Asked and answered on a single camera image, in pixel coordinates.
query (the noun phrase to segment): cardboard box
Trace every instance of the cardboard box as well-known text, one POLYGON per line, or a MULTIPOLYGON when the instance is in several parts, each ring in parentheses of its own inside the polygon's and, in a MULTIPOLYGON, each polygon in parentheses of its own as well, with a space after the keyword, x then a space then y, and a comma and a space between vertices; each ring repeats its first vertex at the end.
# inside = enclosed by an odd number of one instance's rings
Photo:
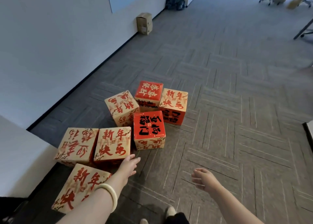
POLYGON ((166 123, 181 125, 187 109, 188 93, 165 88, 162 92, 160 110, 166 123))
POLYGON ((138 103, 128 90, 105 99, 104 102, 118 127, 132 126, 134 113, 140 111, 138 103))
POLYGON ((134 141, 137 150, 164 148, 165 137, 161 111, 134 115, 134 141))
POLYGON ((140 81, 135 94, 135 100, 140 106, 141 112, 159 110, 163 84, 149 81, 140 81))
POLYGON ((76 163, 93 166, 98 132, 98 128, 69 127, 54 159, 72 167, 76 163))
POLYGON ((148 35, 152 31, 152 15, 150 13, 141 13, 136 20, 138 32, 148 35))
POLYGON ((76 164, 51 208, 67 214, 110 177, 108 172, 76 164))
POLYGON ((120 160, 131 154, 131 127, 102 128, 99 131, 94 162, 120 160))

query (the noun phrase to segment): shoe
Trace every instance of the shoe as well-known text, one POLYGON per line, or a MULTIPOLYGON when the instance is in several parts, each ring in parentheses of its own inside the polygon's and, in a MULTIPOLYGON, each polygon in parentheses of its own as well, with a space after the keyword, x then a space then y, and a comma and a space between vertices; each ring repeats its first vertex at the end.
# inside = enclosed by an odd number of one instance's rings
POLYGON ((148 224, 148 221, 147 221, 147 219, 143 218, 140 220, 139 224, 148 224))
POLYGON ((174 216, 176 214, 175 208, 173 206, 169 206, 166 211, 166 218, 168 216, 174 216))

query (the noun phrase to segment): brown box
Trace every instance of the brown box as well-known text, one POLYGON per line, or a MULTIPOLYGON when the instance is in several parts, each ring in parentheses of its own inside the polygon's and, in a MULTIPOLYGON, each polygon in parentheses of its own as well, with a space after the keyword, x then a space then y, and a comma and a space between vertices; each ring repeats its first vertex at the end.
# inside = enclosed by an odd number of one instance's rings
POLYGON ((94 162, 120 160, 131 154, 131 127, 102 128, 99 131, 94 162))
POLYGON ((134 115, 134 141, 137 150, 164 148, 165 137, 161 111, 134 115))
POLYGON ((162 92, 160 110, 166 123, 181 125, 187 109, 188 93, 165 88, 162 92))
POLYGON ((163 84, 149 81, 140 81, 135 94, 135 100, 141 112, 157 111, 162 95, 163 84))
POLYGON ((104 100, 111 116, 118 127, 133 125, 134 113, 139 112, 139 105, 127 90, 104 100))
POLYGON ((136 20, 138 32, 148 35, 152 31, 152 15, 150 13, 141 13, 136 20))
POLYGON ((55 160, 67 166, 93 165, 98 128, 69 127, 59 145, 55 160))
POLYGON ((76 164, 51 208, 65 214, 70 212, 110 177, 108 172, 76 164))

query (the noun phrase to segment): floor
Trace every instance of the floor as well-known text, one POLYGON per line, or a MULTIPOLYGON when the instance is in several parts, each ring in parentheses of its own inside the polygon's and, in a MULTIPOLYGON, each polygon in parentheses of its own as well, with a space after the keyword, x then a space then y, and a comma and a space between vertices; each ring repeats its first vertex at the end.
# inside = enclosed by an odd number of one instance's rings
MULTIPOLYGON (((313 39, 292 38, 311 19, 300 5, 194 0, 164 11, 31 132, 58 146, 68 127, 114 127, 104 99, 139 81, 189 92, 181 127, 164 149, 137 152, 137 174, 108 223, 161 223, 168 205, 191 224, 225 223, 190 173, 205 167, 264 223, 313 219, 313 155, 302 123, 313 118, 313 39)), ((50 209, 70 168, 57 165, 14 223, 55 223, 50 209)))

